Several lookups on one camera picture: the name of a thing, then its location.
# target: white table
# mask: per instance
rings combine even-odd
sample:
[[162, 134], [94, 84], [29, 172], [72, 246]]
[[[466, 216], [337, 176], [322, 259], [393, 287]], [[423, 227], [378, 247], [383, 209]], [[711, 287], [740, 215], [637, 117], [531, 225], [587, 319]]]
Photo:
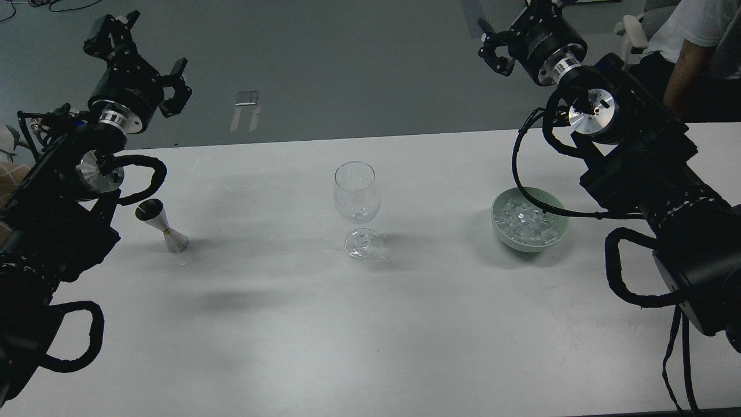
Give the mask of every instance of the white table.
[[[560, 136], [568, 139], [568, 131]], [[741, 125], [693, 125], [691, 166], [731, 204]], [[565, 416], [672, 410], [661, 378], [672, 308], [627, 304], [605, 280], [603, 240], [645, 222], [572, 220], [539, 255], [492, 231], [493, 198], [514, 186], [514, 131], [283, 142], [143, 153], [167, 164], [156, 195], [191, 239], [180, 255], [120, 208], [122, 241], [55, 302], [104, 310], [100, 356], [39, 370], [3, 416]], [[333, 173], [369, 162], [383, 202], [368, 226], [385, 259], [348, 257]], [[573, 209], [597, 205], [585, 167], [525, 139], [526, 185]], [[149, 171], [128, 169], [124, 193]], [[621, 245], [629, 287], [666, 288], [651, 253]], [[87, 346], [82, 313], [51, 352]], [[701, 407], [741, 405], [741, 355], [692, 329]], [[683, 404], [681, 352], [670, 378]]]

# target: chair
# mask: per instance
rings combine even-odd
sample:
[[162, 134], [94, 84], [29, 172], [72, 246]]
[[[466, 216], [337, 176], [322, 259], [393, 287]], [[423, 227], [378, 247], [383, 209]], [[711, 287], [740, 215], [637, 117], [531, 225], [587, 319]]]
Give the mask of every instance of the chair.
[[641, 54], [648, 41], [654, 36], [680, 0], [646, 0], [643, 13], [638, 16], [623, 16], [622, 22], [615, 25], [614, 32], [622, 37], [620, 58], [628, 66], [631, 54]]

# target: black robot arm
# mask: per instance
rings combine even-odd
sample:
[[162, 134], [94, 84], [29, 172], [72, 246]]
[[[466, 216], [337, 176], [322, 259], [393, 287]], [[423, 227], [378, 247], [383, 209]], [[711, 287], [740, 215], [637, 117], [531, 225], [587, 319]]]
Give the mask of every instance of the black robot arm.
[[[607, 211], [559, 210], [529, 195], [516, 171], [521, 131], [513, 174], [523, 194], [554, 214], [645, 219], [655, 238], [617, 232], [606, 242], [611, 288], [640, 306], [679, 304], [702, 334], [725, 330], [741, 352], [741, 243], [725, 238], [741, 232], [741, 209], [732, 207], [687, 166], [697, 153], [685, 135], [688, 127], [623, 71], [623, 62], [614, 54], [594, 66], [583, 65], [586, 43], [550, 0], [533, 0], [507, 32], [495, 33], [485, 22], [481, 26], [485, 36], [479, 55], [488, 65], [506, 59], [496, 56], [495, 50], [507, 47], [510, 59], [518, 61], [536, 84], [557, 85], [538, 114], [544, 137], [559, 153], [585, 161], [588, 170], [579, 183]], [[523, 131], [533, 122], [529, 118]], [[555, 138], [555, 125], [574, 128], [574, 146]], [[595, 142], [615, 146], [603, 155]], [[617, 244], [624, 239], [653, 250], [670, 290], [662, 303], [634, 297], [618, 283], [622, 277]]]
[[[85, 42], [86, 53], [107, 63], [89, 111], [73, 113], [65, 104], [47, 114], [19, 112], [36, 164], [0, 208], [0, 220], [12, 229], [0, 249], [0, 406], [21, 392], [37, 367], [74, 372], [95, 359], [102, 346], [101, 308], [92, 301], [51, 305], [53, 294], [61, 282], [101, 263], [120, 240], [110, 226], [116, 207], [150, 197], [165, 180], [162, 161], [115, 155], [126, 134], [147, 128], [157, 108], [166, 117], [179, 114], [191, 93], [182, 77], [185, 58], [161, 76], [137, 53], [130, 29], [138, 17], [137, 11], [126, 22], [105, 16]], [[175, 91], [169, 99], [166, 87]], [[127, 165], [152, 168], [153, 176], [143, 191], [121, 197]], [[79, 204], [84, 200], [96, 203], [88, 210]], [[93, 318], [90, 347], [73, 360], [49, 356], [64, 316], [81, 310]]]

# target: green bowl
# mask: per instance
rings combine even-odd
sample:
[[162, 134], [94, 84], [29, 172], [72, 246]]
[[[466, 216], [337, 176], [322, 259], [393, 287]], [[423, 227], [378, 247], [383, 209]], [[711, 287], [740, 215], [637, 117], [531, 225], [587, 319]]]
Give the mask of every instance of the green bowl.
[[[561, 202], [558, 201], [557, 198], [550, 195], [549, 193], [543, 190], [540, 190], [538, 188], [525, 187], [525, 189], [528, 190], [528, 193], [530, 193], [533, 197], [537, 198], [538, 200], [544, 203], [550, 204], [551, 206], [563, 209], [563, 204], [561, 204]], [[499, 196], [497, 196], [496, 199], [494, 199], [494, 202], [491, 204], [491, 224], [494, 226], [494, 231], [496, 232], [496, 236], [502, 242], [504, 242], [505, 245], [511, 247], [512, 249], [520, 251], [520, 252], [528, 252], [528, 253], [541, 252], [555, 245], [556, 243], [560, 242], [561, 239], [563, 239], [563, 237], [566, 235], [566, 231], [568, 230], [568, 217], [557, 216], [553, 213], [545, 213], [545, 218], [553, 222], [553, 225], [556, 228], [556, 238], [552, 240], [551, 242], [544, 243], [542, 245], [528, 245], [526, 243], [518, 242], [514, 240], [513, 238], [507, 236], [505, 232], [501, 230], [499, 226], [496, 224], [496, 221], [494, 220], [494, 216], [496, 215], [497, 212], [500, 212], [504, 208], [504, 206], [507, 204], [507, 202], [510, 199], [528, 202], [528, 200], [525, 199], [525, 196], [522, 195], [519, 189], [510, 188], [507, 191], [501, 193]]]

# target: jigger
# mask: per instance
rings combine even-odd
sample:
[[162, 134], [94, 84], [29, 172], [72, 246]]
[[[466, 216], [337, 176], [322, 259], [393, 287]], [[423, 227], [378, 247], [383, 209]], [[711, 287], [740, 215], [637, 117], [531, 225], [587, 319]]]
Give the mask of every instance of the jigger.
[[180, 253], [190, 242], [186, 236], [170, 227], [165, 214], [165, 205], [156, 198], [142, 201], [136, 208], [136, 218], [165, 235], [165, 245], [170, 253]]

